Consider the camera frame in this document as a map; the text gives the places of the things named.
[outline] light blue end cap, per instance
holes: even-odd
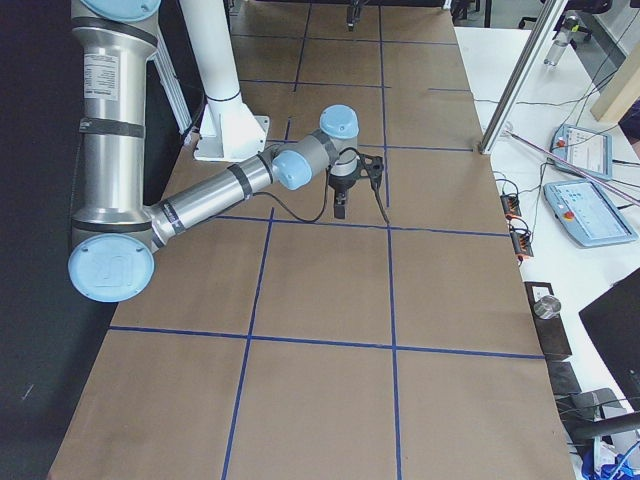
[[[114,22],[140,22],[160,8],[161,0],[80,0],[84,5],[107,20]]]
[[[285,150],[272,163],[273,174],[289,190],[306,185],[313,177],[307,159],[294,150]]]
[[[351,107],[332,105],[320,115],[320,129],[333,138],[347,140],[358,136],[358,116]]]
[[[76,289],[98,302],[121,302],[140,293],[153,275],[153,255],[128,235],[107,233],[78,245],[69,258]]]

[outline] wire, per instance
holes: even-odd
[[[536,209],[533,214],[533,228],[531,229],[531,244],[533,244],[533,234],[536,230],[536,225],[538,224],[538,207],[540,206],[540,194],[542,193],[542,184],[544,183],[544,174],[547,171],[547,166],[551,165],[551,162],[544,162],[540,165],[540,183],[536,189],[538,190],[538,195],[536,197]]]
[[[323,197],[323,200],[322,200],[322,209],[320,210],[320,213],[318,213],[318,215],[316,215],[315,217],[313,217],[311,219],[302,218],[302,217],[296,215],[289,207],[287,207],[285,205],[285,203],[282,200],[280,200],[277,196],[275,196],[271,192],[256,192],[256,193],[253,194],[253,196],[254,197],[265,196],[265,197],[269,197],[269,198],[275,200],[278,203],[278,205],[280,205],[282,208],[284,208],[284,210],[289,215],[291,215],[293,218],[295,218],[299,222],[302,222],[302,223],[316,223],[318,220],[320,220],[322,215],[324,215],[324,212],[327,209],[327,192],[329,190],[329,170],[330,170],[330,168],[327,168],[326,171],[325,171],[324,197]]]
[[[627,187],[640,188],[640,185],[636,185],[634,183],[623,182],[622,180],[616,180],[615,178],[611,179],[612,182],[619,183],[621,185],[626,185]]]
[[[622,165],[624,167],[640,167],[640,163],[638,162],[627,162],[625,160],[612,160],[612,162],[617,165]]]
[[[618,475],[618,472],[620,471],[620,469],[624,466],[625,463],[627,463],[627,460],[629,460],[629,457],[631,456],[633,451],[638,447],[640,447],[640,441],[633,444],[633,446],[629,450],[627,450],[627,453],[625,453],[623,457],[620,459],[620,461],[616,465],[616,468],[612,470],[611,475],[609,475],[609,477],[606,478],[605,480],[614,480],[616,475]]]
[[[607,75],[606,77],[604,77],[602,80],[600,80],[599,83],[597,83],[596,85],[593,86],[593,88],[591,89],[591,91],[589,93],[585,93],[584,95],[582,95],[580,98],[576,98],[575,100],[566,100],[564,102],[560,102],[560,103],[552,103],[552,102],[526,102],[526,101],[519,101],[516,102],[516,105],[546,105],[546,106],[551,106],[551,107],[562,107],[564,105],[569,105],[570,103],[579,103],[582,100],[589,98],[590,96],[592,96],[593,94],[595,94],[599,88],[603,87],[604,85],[606,85],[606,83],[609,82],[609,80],[611,80],[611,78],[615,75],[616,72],[612,72],[609,75]],[[487,103],[500,103],[498,100],[486,100],[486,99],[478,99],[478,98],[474,98],[473,99],[476,102],[487,102]]]
[[[200,92],[201,95],[201,99],[200,99],[200,104],[198,105],[198,108],[196,109],[196,111],[193,113],[193,116],[191,117],[191,122],[189,123],[189,126],[187,128],[185,128],[184,132],[182,132],[182,134],[180,135],[180,141],[182,143],[184,143],[185,139],[187,138],[187,136],[189,135],[189,133],[191,133],[191,130],[193,129],[193,127],[195,127],[196,123],[198,123],[198,121],[200,120],[200,118],[202,117],[202,115],[204,114],[204,109],[207,105],[207,98],[212,100],[211,97],[209,97],[206,92],[204,91],[204,89],[197,87],[195,85],[191,85],[190,83],[184,82],[182,80],[180,80],[176,75],[173,76],[178,83],[180,83],[180,85],[184,85],[187,88],[190,88],[192,90],[195,90],[197,92]]]
[[[496,182],[503,182],[503,185],[502,185],[502,194],[503,195],[506,195],[506,193],[504,191],[504,184],[505,183],[513,185],[513,187],[516,189],[516,192],[515,192],[516,197],[520,194],[520,190],[518,189],[518,186],[514,182],[512,182],[511,180],[507,179],[507,177],[505,177],[505,178],[496,178],[495,180],[496,180]]]
[[[76,146],[76,156],[73,165],[73,176],[71,177],[71,192],[69,193],[69,228],[68,232],[68,242],[69,248],[73,244],[71,238],[71,232],[73,231],[72,222],[73,222],[73,213],[75,210],[76,203],[76,194],[77,194],[77,184],[78,184],[78,173],[80,172],[80,159],[82,158],[82,146],[84,145],[84,134],[80,133],[80,138],[78,139],[78,145]]]

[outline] table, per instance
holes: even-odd
[[[483,130],[489,123],[496,104],[485,100],[499,100],[529,32],[521,30],[456,28],[464,65],[473,92],[476,110]],[[520,101],[560,103],[582,97],[592,86],[591,79],[576,53],[567,49],[555,68],[543,65],[547,48],[533,67],[519,96]],[[610,124],[599,124],[589,108],[597,100],[595,93],[588,101],[580,125],[600,131]],[[517,105],[510,122],[513,131],[545,148],[557,127],[566,121],[573,105],[554,107],[549,105]],[[579,108],[573,113],[576,117]],[[638,161],[636,154],[619,128],[609,132],[613,136],[613,157],[625,161]],[[534,152],[515,140],[499,141],[492,154],[494,170],[502,172],[521,190],[531,189],[539,183],[539,168],[544,161]],[[630,183],[640,183],[640,171],[636,168],[614,164],[613,176]],[[545,183],[569,180],[572,177],[554,168],[547,168]],[[637,189],[626,188],[631,194]],[[617,205],[626,203],[610,195]],[[569,359],[583,391],[609,387],[619,398],[623,394],[617,387],[606,366],[589,339],[578,312],[604,293],[616,281],[640,267],[640,242],[631,244],[580,249],[575,246],[554,218],[551,209],[536,193],[521,196],[523,218],[533,227],[536,204],[537,222],[533,240],[535,257],[526,260],[520,273],[524,281],[550,282],[556,296],[562,302],[562,319],[573,351]],[[631,225],[640,230],[640,212],[636,208],[623,210]]]

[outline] black cable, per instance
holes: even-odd
[[[69,228],[67,231],[68,234],[68,242],[69,249],[71,249],[71,245],[73,244],[71,238],[72,232],[72,222],[73,222],[73,214],[75,210],[76,203],[76,188],[78,184],[78,173],[80,171],[80,159],[82,158],[82,146],[84,145],[84,134],[79,133],[80,138],[78,138],[78,145],[76,146],[76,156],[73,165],[73,175],[71,177],[71,192],[69,194]]]
[[[520,194],[520,190],[518,189],[518,186],[514,182],[512,182],[511,180],[507,179],[506,177],[505,178],[496,178],[495,181],[496,182],[503,182],[502,195],[506,195],[506,193],[504,191],[504,183],[508,183],[510,185],[513,185],[513,188],[516,189],[516,192],[515,192],[516,197]]]
[[[640,163],[638,162],[627,162],[625,160],[612,160],[612,162],[625,167],[640,167]]]
[[[324,215],[324,212],[327,209],[327,192],[329,190],[329,170],[330,170],[330,168],[327,168],[327,170],[325,171],[324,199],[322,201],[322,210],[320,210],[320,213],[318,213],[318,215],[316,215],[312,219],[306,219],[306,218],[302,218],[302,217],[296,215],[289,207],[287,207],[285,205],[285,203],[282,200],[280,200],[277,196],[275,196],[271,192],[256,192],[256,193],[253,194],[253,196],[254,197],[265,196],[265,197],[269,197],[269,198],[275,200],[278,203],[278,205],[280,205],[289,215],[291,215],[293,218],[295,218],[299,222],[302,222],[302,223],[316,223],[318,220],[320,220],[322,215]]]
[[[191,130],[193,129],[193,127],[195,127],[196,123],[200,121],[200,119],[202,118],[202,115],[204,114],[204,109],[207,104],[207,102],[205,101],[205,97],[206,95],[203,93],[202,100],[200,100],[200,105],[198,105],[198,108],[194,112],[193,117],[191,117],[191,122],[189,123],[189,126],[184,130],[184,132],[182,132],[182,135],[180,135],[180,142],[183,144],[185,139],[189,135],[189,133],[191,133]]]
[[[621,185],[626,185],[627,187],[640,188],[640,185],[636,185],[634,183],[623,182],[622,180],[616,180],[615,178],[612,178],[611,181],[619,183]]]
[[[516,102],[516,105],[546,105],[546,106],[551,106],[551,107],[562,107],[564,105],[568,105],[570,103],[579,103],[582,100],[589,98],[590,96],[592,96],[593,94],[595,94],[598,89],[602,86],[604,86],[606,83],[608,83],[609,80],[611,80],[611,78],[615,75],[616,72],[612,72],[609,75],[607,75],[606,77],[604,77],[602,80],[600,80],[599,83],[597,83],[596,85],[593,86],[593,88],[591,89],[591,91],[589,93],[585,93],[584,95],[582,95],[580,98],[577,98],[575,100],[567,100],[564,102],[560,102],[560,103],[552,103],[552,102],[526,102],[526,101],[520,101],[520,102]],[[500,103],[498,100],[486,100],[486,99],[478,99],[478,98],[474,98],[473,99],[476,102],[486,102],[486,103]]]
[[[533,228],[531,229],[531,237],[530,243],[533,244],[533,234],[536,230],[536,225],[538,224],[538,207],[540,206],[540,195],[542,194],[542,184],[544,183],[544,174],[547,171],[547,166],[551,165],[551,162],[544,162],[540,165],[540,183],[538,184],[538,195],[536,197],[536,208],[533,214]]]

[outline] grid of blue tape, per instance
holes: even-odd
[[[386,118],[386,102],[385,102],[385,89],[389,88],[385,85],[384,80],[384,44],[385,43],[424,43],[424,44],[436,44],[436,45],[456,45],[455,43],[446,43],[446,42],[397,42],[397,41],[385,41],[382,38],[382,8],[378,6],[378,14],[379,14],[379,39],[378,40],[356,40],[356,41],[367,41],[367,42],[375,42],[380,46],[380,85],[349,85],[349,84],[324,84],[324,83],[311,83],[311,82],[300,82],[300,69],[302,66],[302,60],[304,55],[304,47],[307,39],[314,40],[334,40],[328,38],[319,38],[319,37],[307,37],[307,32],[309,28],[309,21],[311,19],[313,4],[309,4],[309,9],[307,13],[307,20],[305,25],[305,33],[304,37],[302,37],[302,45],[300,49],[300,57],[298,61],[298,67],[296,71],[296,79],[293,82],[280,82],[280,81],[270,81],[270,80],[252,80],[255,82],[265,82],[265,83],[287,83],[293,86],[293,90],[296,91],[298,85],[327,85],[327,86],[353,86],[359,88],[379,88],[381,90],[381,98],[382,98],[382,124],[383,124],[383,145],[363,145],[365,147],[374,147],[381,148],[384,151],[385,158],[385,188],[386,188],[386,203],[387,207],[391,204],[391,195],[389,191],[389,168],[388,164],[386,164],[387,153],[390,149],[415,149],[415,150],[442,150],[442,151],[471,151],[471,149],[467,148],[433,148],[433,147],[423,147],[423,146],[396,146],[396,145],[388,145],[387,144],[387,118]],[[278,38],[297,38],[300,37],[278,37]],[[436,89],[432,88],[430,90],[433,91],[452,91],[451,89]],[[280,141],[280,142],[290,142],[289,140],[289,131],[291,127],[291,119],[288,119],[287,127],[285,131],[285,138],[281,140],[271,140],[271,141]],[[264,242],[264,250],[262,253],[262,259],[260,263],[260,269],[258,273],[258,279],[256,284],[256,291],[254,296],[253,308],[251,312],[251,319],[249,322],[249,328],[246,334],[234,334],[234,333],[224,333],[224,332],[208,332],[208,331],[193,331],[193,330],[180,330],[180,329],[166,329],[166,328],[148,328],[148,327],[132,327],[132,326],[112,326],[110,330],[114,331],[127,331],[127,332],[141,332],[141,333],[158,333],[158,334],[172,334],[172,335],[190,335],[190,336],[200,336],[200,337],[214,337],[214,338],[231,338],[237,340],[245,341],[245,349],[244,355],[242,359],[242,367],[240,370],[240,377],[238,380],[238,386],[236,390],[235,403],[233,408],[233,414],[231,419],[231,424],[229,427],[229,434],[227,440],[227,447],[225,452],[225,459],[223,464],[223,471],[221,480],[226,480],[229,465],[231,461],[231,455],[233,451],[233,443],[235,436],[236,423],[238,420],[238,416],[240,413],[240,407],[242,403],[242,391],[245,381],[245,376],[247,372],[247,365],[249,361],[251,345],[253,342],[280,342],[280,343],[296,343],[296,344],[306,344],[306,345],[324,345],[324,346],[334,346],[334,347],[347,347],[347,348],[365,348],[365,349],[381,349],[388,350],[392,355],[392,365],[393,365],[393,399],[394,399],[394,419],[395,419],[395,448],[396,448],[396,476],[397,480],[402,480],[402,442],[401,442],[401,423],[400,423],[400,398],[399,398],[399,381],[398,381],[398,356],[397,353],[400,351],[410,351],[410,352],[424,352],[424,353],[436,353],[436,354],[453,354],[453,355],[471,355],[471,356],[485,356],[485,357],[503,357],[503,358],[519,358],[519,359],[533,359],[533,360],[542,360],[544,357],[542,355],[528,355],[528,354],[517,354],[517,353],[506,353],[506,352],[491,352],[491,351],[474,351],[474,350],[460,350],[460,349],[446,349],[446,348],[430,348],[430,347],[420,347],[420,346],[411,346],[411,345],[398,345],[397,336],[396,336],[396,318],[395,318],[395,294],[394,294],[394,278],[393,278],[393,231],[424,231],[430,233],[444,233],[444,234],[456,234],[456,235],[478,235],[478,236],[492,236],[492,237],[507,237],[508,235],[505,233],[491,233],[491,232],[473,232],[473,231],[460,231],[460,230],[446,230],[446,229],[432,229],[432,228],[420,228],[420,227],[397,227],[397,226],[380,226],[380,225],[366,225],[366,224],[345,224],[345,223],[326,223],[326,222],[318,222],[317,225],[322,226],[331,226],[331,227],[342,227],[342,228],[367,228],[367,229],[380,229],[385,230],[387,232],[387,257],[389,263],[389,295],[390,295],[390,329],[391,329],[391,343],[390,344],[373,344],[373,343],[360,343],[360,342],[345,342],[345,341],[331,341],[331,340],[319,340],[319,339],[307,339],[307,338],[289,338],[289,337],[275,337],[275,336],[264,336],[264,335],[254,335],[254,325],[257,314],[257,307],[260,298],[260,292],[262,289],[262,280],[264,275],[265,263],[269,250],[269,242],[271,239],[271,232],[274,224],[277,223],[301,223],[297,220],[280,220],[274,218],[274,209],[271,209],[271,213],[268,218],[256,218],[256,217],[237,217],[231,215],[221,215],[219,218],[227,219],[227,220],[242,220],[242,221],[256,221],[256,222],[266,222],[268,223],[267,233]]]

